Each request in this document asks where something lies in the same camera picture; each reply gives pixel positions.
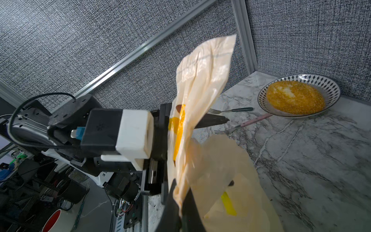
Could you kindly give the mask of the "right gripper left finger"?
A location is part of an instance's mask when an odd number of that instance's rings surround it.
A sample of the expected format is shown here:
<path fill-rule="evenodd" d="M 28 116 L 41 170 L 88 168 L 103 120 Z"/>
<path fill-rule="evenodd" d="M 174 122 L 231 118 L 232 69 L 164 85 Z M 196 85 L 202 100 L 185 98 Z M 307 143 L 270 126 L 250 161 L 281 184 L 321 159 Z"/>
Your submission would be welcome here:
<path fill-rule="evenodd" d="M 173 192 L 176 187 L 174 179 L 167 197 L 166 205 L 156 228 L 156 232 L 179 232 L 181 229 L 181 219 L 179 217 L 178 204 L 173 199 Z"/>

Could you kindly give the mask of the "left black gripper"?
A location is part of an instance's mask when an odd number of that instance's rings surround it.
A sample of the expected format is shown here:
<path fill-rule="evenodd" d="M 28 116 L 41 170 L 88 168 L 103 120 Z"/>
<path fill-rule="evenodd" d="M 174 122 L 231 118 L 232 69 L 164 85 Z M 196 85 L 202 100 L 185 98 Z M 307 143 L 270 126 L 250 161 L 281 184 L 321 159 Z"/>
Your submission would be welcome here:
<path fill-rule="evenodd" d="M 153 147 L 150 159 L 145 160 L 142 172 L 141 194 L 160 195 L 165 203 L 169 194 L 167 174 L 168 125 L 172 104 L 161 104 L 158 110 L 152 111 L 154 118 Z M 206 114 L 195 126 L 195 129 L 222 125 L 229 121 L 225 116 Z"/>

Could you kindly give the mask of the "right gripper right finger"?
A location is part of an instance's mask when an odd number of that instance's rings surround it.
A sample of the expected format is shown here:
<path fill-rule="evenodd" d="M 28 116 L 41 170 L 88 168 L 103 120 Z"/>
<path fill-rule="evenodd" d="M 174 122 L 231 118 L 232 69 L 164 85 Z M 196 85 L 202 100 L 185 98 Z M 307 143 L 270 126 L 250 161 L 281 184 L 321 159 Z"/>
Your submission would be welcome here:
<path fill-rule="evenodd" d="M 191 189 L 189 189 L 183 202 L 181 222 L 183 232 L 206 232 Z"/>

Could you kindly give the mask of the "banana print plastic bag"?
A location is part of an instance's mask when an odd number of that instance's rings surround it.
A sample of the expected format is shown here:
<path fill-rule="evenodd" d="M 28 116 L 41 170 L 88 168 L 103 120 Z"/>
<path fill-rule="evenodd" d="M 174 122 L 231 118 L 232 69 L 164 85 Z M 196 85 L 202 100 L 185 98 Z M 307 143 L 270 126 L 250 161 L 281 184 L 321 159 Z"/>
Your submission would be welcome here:
<path fill-rule="evenodd" d="M 281 232 L 280 218 L 247 151 L 225 135 L 211 135 L 203 143 L 192 138 L 228 81 L 235 43 L 235 35 L 205 41 L 177 67 L 168 129 L 170 188 L 175 179 L 173 199 L 180 219 L 192 190 L 206 232 Z"/>

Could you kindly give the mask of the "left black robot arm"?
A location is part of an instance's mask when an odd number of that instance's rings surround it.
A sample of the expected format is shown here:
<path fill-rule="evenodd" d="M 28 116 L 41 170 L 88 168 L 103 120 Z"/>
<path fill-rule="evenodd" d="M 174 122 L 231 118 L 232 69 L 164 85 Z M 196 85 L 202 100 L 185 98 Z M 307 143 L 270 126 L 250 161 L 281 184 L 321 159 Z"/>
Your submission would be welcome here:
<path fill-rule="evenodd" d="M 1 122 L 1 134 L 24 148 L 44 150 L 116 199 L 160 195 L 165 202 L 171 109 L 171 103 L 155 111 L 105 109 L 88 94 L 51 113 L 34 97 Z"/>

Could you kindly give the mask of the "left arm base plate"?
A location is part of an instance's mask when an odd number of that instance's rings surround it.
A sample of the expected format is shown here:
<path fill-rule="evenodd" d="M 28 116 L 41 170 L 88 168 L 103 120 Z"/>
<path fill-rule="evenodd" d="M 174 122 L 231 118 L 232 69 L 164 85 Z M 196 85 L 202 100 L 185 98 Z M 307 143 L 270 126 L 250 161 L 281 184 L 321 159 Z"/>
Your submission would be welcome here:
<path fill-rule="evenodd" d="M 139 197 L 133 204 L 120 199 L 114 207 L 115 225 L 113 232 L 141 232 L 143 216 L 143 198 Z"/>

